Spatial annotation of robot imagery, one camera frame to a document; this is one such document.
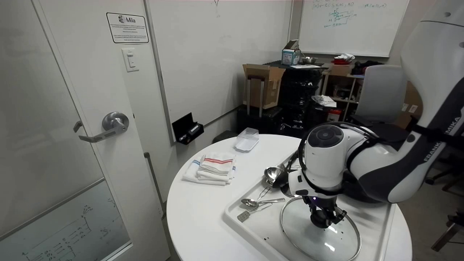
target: paper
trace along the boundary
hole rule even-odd
[[[115,43],[148,43],[145,17],[140,15],[106,13],[113,42]]]
[[[315,102],[324,106],[324,107],[336,107],[337,103],[332,100],[331,97],[320,95],[320,96],[312,96],[311,97]]]
[[[411,107],[409,108],[409,112],[414,113],[417,110],[417,107],[417,105],[411,105]]]
[[[403,103],[403,108],[401,108],[401,111],[406,111],[406,109],[408,108],[409,104],[407,103]]]
[[[293,67],[295,69],[321,68],[317,65],[291,65],[290,67]]]

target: door lever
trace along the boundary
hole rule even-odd
[[[79,138],[86,142],[97,143],[114,135],[124,133],[127,131],[127,128],[129,127],[129,118],[127,118],[127,116],[121,112],[114,111],[108,113],[103,118],[102,127],[105,130],[105,132],[103,133],[100,133],[93,137],[79,135]]]

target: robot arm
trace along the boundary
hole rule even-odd
[[[457,136],[463,132],[463,35],[462,1],[439,1],[413,31],[401,54],[403,70],[423,101],[418,126],[440,135]],[[343,216],[335,200],[341,192],[345,168],[369,197],[383,202],[404,201],[420,188],[445,147],[445,143],[419,132],[411,132],[400,150],[395,151],[375,142],[375,135],[369,131],[344,123],[316,127],[300,145],[300,152],[305,151],[306,167],[302,164],[302,172],[289,174],[290,190],[304,196],[312,210],[311,220],[325,219],[326,224],[336,223]],[[321,212],[315,215],[313,208]]]

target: office chair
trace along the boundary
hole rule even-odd
[[[407,80],[400,66],[374,65],[366,69],[364,84],[352,122],[368,127],[389,141],[404,141],[409,131],[393,122],[401,113]],[[392,147],[399,150],[402,142]]]

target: plastic container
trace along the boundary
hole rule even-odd
[[[237,136],[234,149],[241,152],[251,151],[259,141],[259,132],[256,129],[246,128]]]

